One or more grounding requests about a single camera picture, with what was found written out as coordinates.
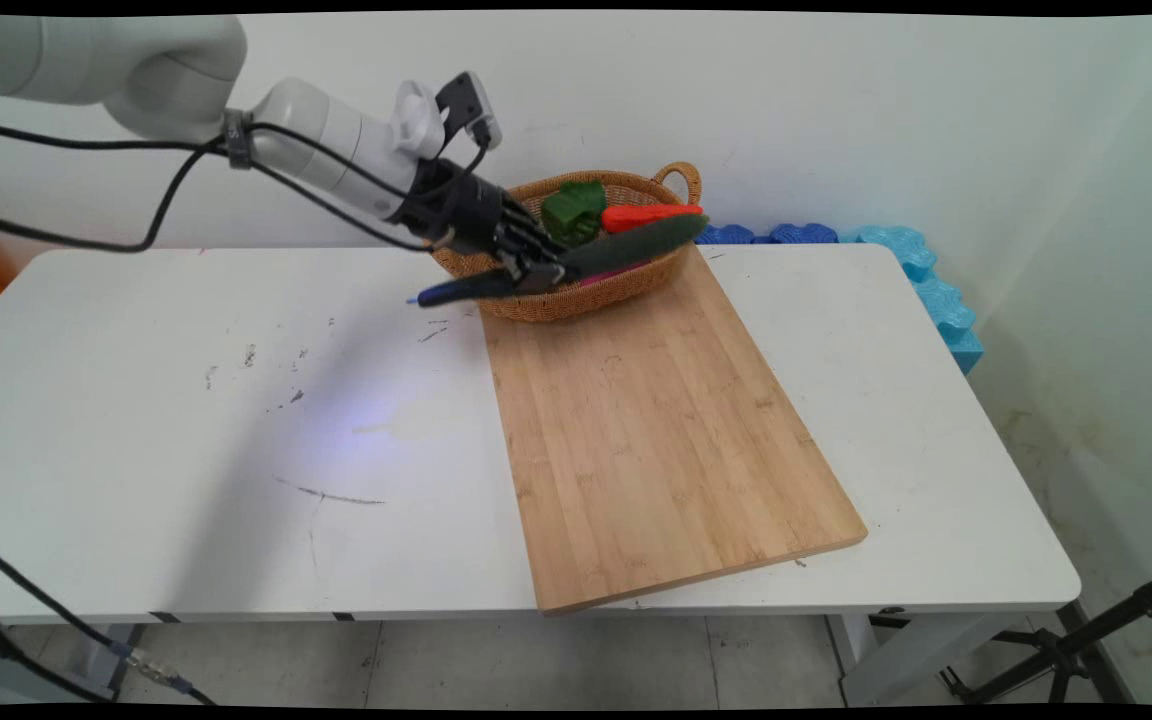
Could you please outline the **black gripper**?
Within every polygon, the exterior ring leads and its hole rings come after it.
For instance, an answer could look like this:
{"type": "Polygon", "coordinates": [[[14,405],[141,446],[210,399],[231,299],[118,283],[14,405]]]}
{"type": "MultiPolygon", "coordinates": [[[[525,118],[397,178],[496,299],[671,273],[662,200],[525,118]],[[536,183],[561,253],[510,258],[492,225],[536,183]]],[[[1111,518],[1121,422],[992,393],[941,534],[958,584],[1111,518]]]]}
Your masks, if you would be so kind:
{"type": "Polygon", "coordinates": [[[444,158],[417,161],[404,228],[438,249],[495,255],[506,278],[494,293],[545,293],[568,274],[563,247],[521,202],[444,158]]]}

